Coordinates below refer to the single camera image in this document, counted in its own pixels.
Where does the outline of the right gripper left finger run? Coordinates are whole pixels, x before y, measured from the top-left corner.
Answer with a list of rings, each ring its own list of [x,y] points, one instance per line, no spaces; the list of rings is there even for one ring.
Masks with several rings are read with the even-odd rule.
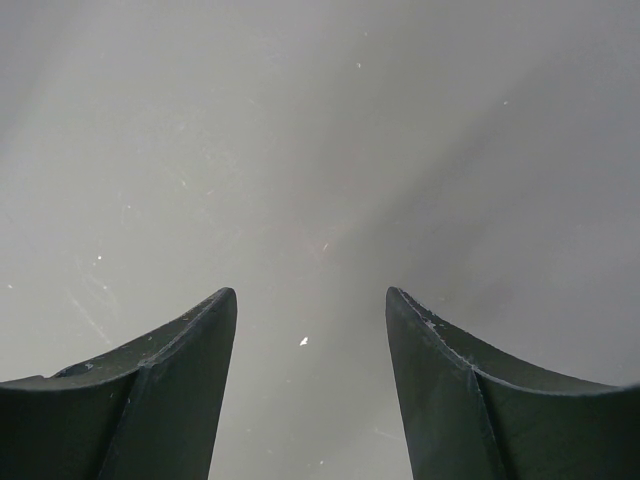
[[[236,321],[223,288],[51,377],[2,382],[2,478],[208,478]]]

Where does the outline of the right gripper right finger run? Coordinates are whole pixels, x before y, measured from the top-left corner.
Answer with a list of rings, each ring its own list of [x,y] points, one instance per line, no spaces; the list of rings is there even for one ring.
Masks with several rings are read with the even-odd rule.
[[[386,294],[389,349],[417,479],[635,479],[639,389],[550,371]]]

